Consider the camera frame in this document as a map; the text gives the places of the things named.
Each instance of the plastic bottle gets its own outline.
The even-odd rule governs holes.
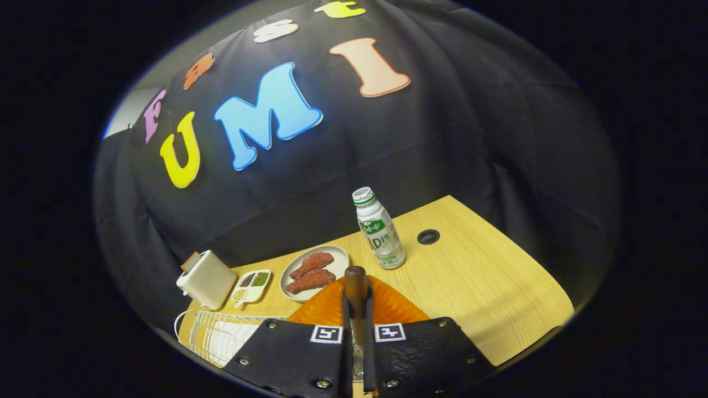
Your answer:
[[[406,252],[389,212],[376,199],[369,187],[359,188],[352,193],[356,205],[359,228],[364,234],[371,252],[382,268],[392,270],[400,267],[406,260]]]

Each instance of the yellow letter u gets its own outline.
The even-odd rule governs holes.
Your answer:
[[[188,158],[186,166],[180,167],[179,163],[177,163],[177,155],[173,146],[175,141],[174,134],[170,134],[160,148],[160,156],[165,161],[167,174],[177,188],[186,188],[194,181],[197,171],[199,171],[199,146],[197,145],[197,138],[194,135],[194,127],[192,126],[193,118],[194,112],[189,112],[177,125],[177,132],[182,133],[184,145],[187,147]]]

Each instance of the screw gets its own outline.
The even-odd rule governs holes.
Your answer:
[[[332,383],[330,383],[330,382],[327,381],[327,380],[319,380],[317,383],[315,383],[315,385],[316,385],[318,388],[324,389],[324,388],[329,388],[329,387],[332,385]]]

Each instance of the green beans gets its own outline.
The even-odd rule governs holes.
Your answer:
[[[268,279],[267,273],[265,273],[265,272],[258,273],[258,276],[256,276],[256,279],[253,280],[252,286],[263,286],[266,283],[266,279]]]

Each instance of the bottle cap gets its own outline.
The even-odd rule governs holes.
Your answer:
[[[354,204],[357,206],[365,205],[376,198],[374,191],[371,188],[365,186],[364,188],[359,188],[354,193],[352,193],[352,199]]]

